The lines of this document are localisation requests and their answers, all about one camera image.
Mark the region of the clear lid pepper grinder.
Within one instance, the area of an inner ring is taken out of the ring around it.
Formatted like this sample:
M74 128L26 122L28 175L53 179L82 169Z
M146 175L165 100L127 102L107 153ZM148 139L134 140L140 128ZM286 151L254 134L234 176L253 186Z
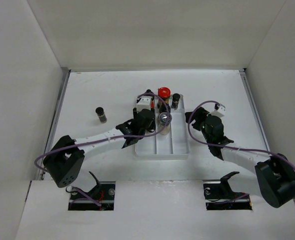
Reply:
M162 129L161 135L168 135L171 130L172 115L170 113L162 112L158 116L158 126Z

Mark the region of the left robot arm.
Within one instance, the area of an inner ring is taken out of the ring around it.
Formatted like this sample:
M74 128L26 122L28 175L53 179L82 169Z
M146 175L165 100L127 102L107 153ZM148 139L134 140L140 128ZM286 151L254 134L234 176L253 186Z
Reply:
M88 199L95 199L100 193L99 183L91 171L82 167L84 161L135 145L144 138L154 121L155 113L143 109L132 119L101 134L75 139L65 135L44 158L43 165L58 188L78 188Z

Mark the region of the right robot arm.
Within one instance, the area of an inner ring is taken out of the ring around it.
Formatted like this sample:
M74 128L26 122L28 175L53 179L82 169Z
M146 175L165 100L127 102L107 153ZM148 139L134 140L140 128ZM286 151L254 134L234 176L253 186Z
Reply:
M202 133L210 153L225 162L230 162L252 172L256 185L248 187L247 193L261 196L270 206L279 208L295 199L295 166L280 153L237 146L224 134L221 118L226 108L219 103L209 112L199 106L185 113L188 129Z

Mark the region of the red lid chili sauce jar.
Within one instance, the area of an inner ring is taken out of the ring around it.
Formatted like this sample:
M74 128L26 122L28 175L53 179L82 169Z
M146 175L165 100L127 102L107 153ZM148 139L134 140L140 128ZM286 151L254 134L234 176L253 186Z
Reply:
M154 100L151 100L151 104L150 104L150 110L153 111L154 110Z

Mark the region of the small black lid spice bottle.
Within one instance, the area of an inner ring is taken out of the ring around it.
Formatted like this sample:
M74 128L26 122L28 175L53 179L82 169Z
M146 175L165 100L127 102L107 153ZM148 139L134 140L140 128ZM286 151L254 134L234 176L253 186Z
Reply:
M148 131L149 133L153 133L153 132L155 131L155 128L154 128L154 127L151 127L151 128L149 128L149 129L147 129L147 131Z

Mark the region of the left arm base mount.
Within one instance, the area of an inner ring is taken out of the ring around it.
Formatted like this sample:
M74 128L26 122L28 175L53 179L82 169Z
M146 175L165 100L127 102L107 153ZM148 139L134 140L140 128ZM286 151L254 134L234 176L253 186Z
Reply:
M89 192L76 190L73 186L65 188L69 194L69 211L113 211L115 207L116 182L99 181L92 173L88 172L90 179L95 184Z

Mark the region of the black knob cap bottle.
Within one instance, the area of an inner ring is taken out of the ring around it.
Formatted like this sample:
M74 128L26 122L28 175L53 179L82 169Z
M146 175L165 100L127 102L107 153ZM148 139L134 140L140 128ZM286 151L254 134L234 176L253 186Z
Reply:
M171 106L166 103L166 104L162 104L159 108L159 113L170 113L171 112Z

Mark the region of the white powder black cap bottle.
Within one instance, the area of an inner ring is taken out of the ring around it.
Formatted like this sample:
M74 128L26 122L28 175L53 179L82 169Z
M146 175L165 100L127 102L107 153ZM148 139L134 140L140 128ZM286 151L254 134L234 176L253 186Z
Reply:
M148 94L153 94L153 92L150 89L147 89L145 92Z

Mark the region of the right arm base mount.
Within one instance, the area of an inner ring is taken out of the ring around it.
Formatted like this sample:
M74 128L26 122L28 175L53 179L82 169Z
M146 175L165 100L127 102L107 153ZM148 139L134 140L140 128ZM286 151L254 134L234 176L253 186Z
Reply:
M250 195L233 191L229 184L229 180L239 173L239 171L232 171L220 179L203 181L203 195L208 211L252 210Z

